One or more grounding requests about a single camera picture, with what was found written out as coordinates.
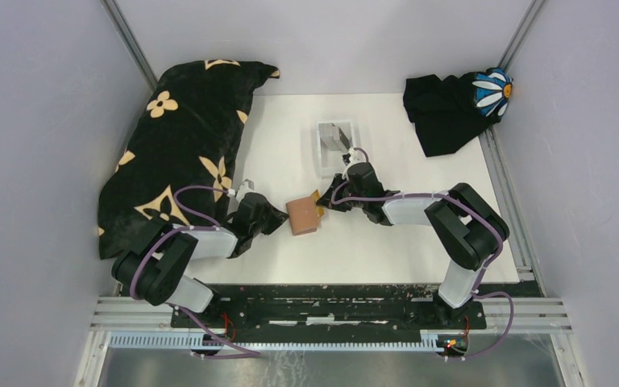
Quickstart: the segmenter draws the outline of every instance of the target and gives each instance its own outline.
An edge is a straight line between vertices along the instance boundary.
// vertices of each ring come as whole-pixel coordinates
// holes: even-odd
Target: white table surface
[[[314,159],[316,122],[350,119],[359,130],[386,189],[430,192],[470,184],[495,210],[496,197],[478,139],[454,155],[426,158],[401,94],[277,95],[255,97],[234,177],[280,210],[285,203],[324,193]],[[450,261],[431,227],[384,227],[362,210],[326,211],[313,234],[292,236],[286,222],[260,235],[239,258],[195,260],[186,275],[220,284],[409,284],[439,283]],[[509,244],[488,270],[485,282],[518,282]]]

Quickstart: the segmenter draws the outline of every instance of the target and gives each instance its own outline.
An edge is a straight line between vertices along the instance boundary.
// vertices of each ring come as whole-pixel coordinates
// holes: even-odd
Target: blue and white flower
[[[489,117],[495,111],[502,117],[509,104],[512,80],[501,69],[491,69],[488,73],[476,74],[476,80],[473,82],[476,87],[476,108],[485,117]]]

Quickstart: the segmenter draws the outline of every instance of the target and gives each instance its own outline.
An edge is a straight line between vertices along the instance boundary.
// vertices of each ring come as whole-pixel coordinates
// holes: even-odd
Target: pillow with flower pattern
[[[252,94],[279,69],[260,62],[200,60],[167,70],[136,124],[115,173],[98,199],[101,259],[118,256],[154,217],[209,226],[180,209],[187,185],[231,188]],[[229,198],[192,189],[179,201],[223,221]]]

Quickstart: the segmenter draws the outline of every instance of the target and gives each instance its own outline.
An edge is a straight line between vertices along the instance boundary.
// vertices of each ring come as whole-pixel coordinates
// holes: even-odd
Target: white wall
[[[530,0],[118,0],[159,77],[191,60],[261,60],[264,94],[398,93],[497,64]]]
[[[72,383],[111,284],[98,191],[147,96],[98,0],[0,2],[0,386]]]
[[[619,2],[552,1],[497,126],[551,294],[593,385],[619,385]]]

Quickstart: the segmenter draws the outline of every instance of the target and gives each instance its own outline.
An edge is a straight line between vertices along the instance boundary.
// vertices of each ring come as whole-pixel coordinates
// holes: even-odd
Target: black fabric
[[[139,119],[115,174],[98,200],[101,259],[117,256],[150,218],[210,224],[174,202],[187,185],[231,188],[253,91],[278,69],[260,62],[205,60],[167,70]],[[228,197],[209,190],[179,195],[185,206],[223,221]]]
[[[493,104],[494,111],[480,109],[476,105],[478,88],[473,85],[496,71],[501,72],[489,69],[485,73],[449,76],[444,81],[436,75],[407,79],[403,102],[426,156],[455,153],[490,125],[500,122],[498,110],[506,101]]]

